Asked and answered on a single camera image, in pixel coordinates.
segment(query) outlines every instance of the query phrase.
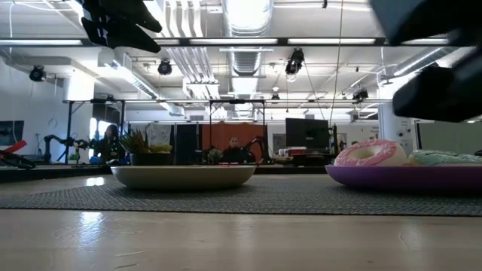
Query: black monitor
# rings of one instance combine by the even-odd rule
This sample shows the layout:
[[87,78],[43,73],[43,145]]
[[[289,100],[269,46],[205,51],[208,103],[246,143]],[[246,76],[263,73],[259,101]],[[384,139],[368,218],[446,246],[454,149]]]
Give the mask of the black monitor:
[[325,149],[330,147],[330,131],[327,120],[287,118],[286,146]]

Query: pink donut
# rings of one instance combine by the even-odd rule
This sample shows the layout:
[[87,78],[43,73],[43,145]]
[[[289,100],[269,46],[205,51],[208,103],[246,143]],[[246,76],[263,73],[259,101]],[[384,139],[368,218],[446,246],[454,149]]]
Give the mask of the pink donut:
[[402,166],[407,162],[404,149],[385,139],[361,142],[344,149],[334,161],[335,166]]

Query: pink frosting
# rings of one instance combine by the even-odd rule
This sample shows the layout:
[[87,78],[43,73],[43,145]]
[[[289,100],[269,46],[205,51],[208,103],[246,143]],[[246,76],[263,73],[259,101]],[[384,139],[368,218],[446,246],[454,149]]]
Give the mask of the pink frosting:
[[[380,147],[380,151],[372,157],[358,160],[350,155],[355,150],[372,146]],[[375,166],[392,157],[396,150],[396,142],[385,139],[368,140],[344,149],[340,154],[338,154],[336,164],[338,166]]]

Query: white plate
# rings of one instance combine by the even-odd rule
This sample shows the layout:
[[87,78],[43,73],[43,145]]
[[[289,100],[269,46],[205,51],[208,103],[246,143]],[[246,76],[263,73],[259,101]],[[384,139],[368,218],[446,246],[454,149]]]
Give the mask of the white plate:
[[129,188],[151,190],[206,190],[239,187],[254,166],[115,166],[115,178]]

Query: gray placemat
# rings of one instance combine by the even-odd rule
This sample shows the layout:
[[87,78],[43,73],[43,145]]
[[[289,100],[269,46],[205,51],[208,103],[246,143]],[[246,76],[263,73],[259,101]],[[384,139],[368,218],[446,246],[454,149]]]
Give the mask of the gray placemat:
[[79,187],[0,199],[3,209],[206,212],[293,215],[482,216],[480,196],[433,196],[352,190],[317,177],[253,177],[240,188],[190,193]]

